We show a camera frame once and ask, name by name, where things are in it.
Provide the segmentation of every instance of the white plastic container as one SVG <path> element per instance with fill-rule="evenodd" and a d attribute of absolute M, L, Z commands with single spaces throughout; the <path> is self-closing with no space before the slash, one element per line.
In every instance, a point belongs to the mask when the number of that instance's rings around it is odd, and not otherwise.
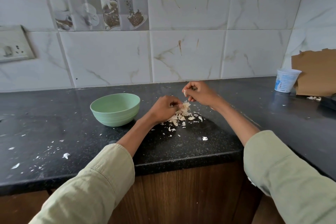
<path fill-rule="evenodd" d="M 279 92 L 289 93 L 301 72 L 295 69 L 278 69 L 274 89 Z"/>

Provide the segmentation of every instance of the hand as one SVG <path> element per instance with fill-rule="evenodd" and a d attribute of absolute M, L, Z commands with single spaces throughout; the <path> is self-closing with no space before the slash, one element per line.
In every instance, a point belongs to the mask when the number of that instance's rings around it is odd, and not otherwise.
<path fill-rule="evenodd" d="M 203 105 L 207 105 L 212 109 L 216 106 L 218 102 L 222 99 L 217 93 L 210 89 L 209 86 L 202 81 L 189 82 L 184 86 L 182 92 L 191 102 L 198 101 Z"/>
<path fill-rule="evenodd" d="M 146 114 L 156 125 L 171 118 L 175 112 L 182 108 L 182 102 L 174 96 L 160 97 Z"/>

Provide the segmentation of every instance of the sleeve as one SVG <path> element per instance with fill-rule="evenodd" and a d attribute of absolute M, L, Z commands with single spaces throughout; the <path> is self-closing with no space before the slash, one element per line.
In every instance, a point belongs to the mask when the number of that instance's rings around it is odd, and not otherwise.
<path fill-rule="evenodd" d="M 335 222 L 336 183 L 299 158 L 272 131 L 259 132 L 246 143 L 244 170 L 273 198 L 286 223 Z"/>
<path fill-rule="evenodd" d="M 105 146 L 78 175 L 59 187 L 30 224 L 103 224 L 134 183 L 134 164 L 119 144 Z"/>

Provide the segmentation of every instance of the rolled-up sleeve cuff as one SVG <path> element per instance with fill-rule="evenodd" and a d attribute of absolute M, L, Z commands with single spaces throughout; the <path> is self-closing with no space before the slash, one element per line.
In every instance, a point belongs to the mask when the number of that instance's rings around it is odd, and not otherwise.
<path fill-rule="evenodd" d="M 294 153 L 272 131 L 261 131 L 252 136 L 245 145 L 245 173 L 258 188 L 270 195 L 264 179 L 266 172 L 292 154 Z"/>
<path fill-rule="evenodd" d="M 107 145 L 86 166 L 103 175 L 115 192 L 115 205 L 134 183 L 134 163 L 129 152 L 120 144 Z"/>

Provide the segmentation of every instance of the backsplash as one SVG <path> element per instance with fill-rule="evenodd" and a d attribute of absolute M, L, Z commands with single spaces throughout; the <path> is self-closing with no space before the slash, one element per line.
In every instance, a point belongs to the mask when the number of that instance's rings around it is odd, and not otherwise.
<path fill-rule="evenodd" d="M 336 49 L 336 0 L 302 0 L 288 43 L 283 67 L 300 51 Z"/>
<path fill-rule="evenodd" d="M 299 3 L 0 0 L 0 25 L 22 25 L 37 56 L 0 64 L 0 91 L 275 75 Z"/>

